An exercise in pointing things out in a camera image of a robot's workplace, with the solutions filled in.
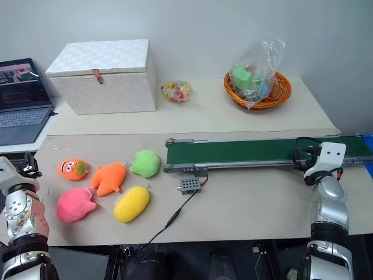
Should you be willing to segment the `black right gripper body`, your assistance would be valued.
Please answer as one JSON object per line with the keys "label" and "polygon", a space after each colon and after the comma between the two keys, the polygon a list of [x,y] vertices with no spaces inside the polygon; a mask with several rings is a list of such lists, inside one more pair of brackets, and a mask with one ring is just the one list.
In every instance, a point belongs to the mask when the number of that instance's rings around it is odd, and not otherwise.
{"label": "black right gripper body", "polygon": [[316,163],[319,148],[294,148],[292,151],[293,169],[305,172]]}

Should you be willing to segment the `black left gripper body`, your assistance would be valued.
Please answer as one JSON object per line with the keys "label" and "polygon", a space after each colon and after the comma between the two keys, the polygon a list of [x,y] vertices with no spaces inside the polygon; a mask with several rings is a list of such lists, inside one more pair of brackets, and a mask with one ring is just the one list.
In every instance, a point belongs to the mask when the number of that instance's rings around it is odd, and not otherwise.
{"label": "black left gripper body", "polygon": [[23,177],[28,177],[27,176],[28,172],[36,172],[37,171],[37,170],[25,170],[24,168],[26,167],[26,165],[27,165],[27,163],[26,163],[25,159],[17,162],[17,164],[16,164],[16,167],[17,167],[17,170],[18,170],[19,174],[22,175]]}

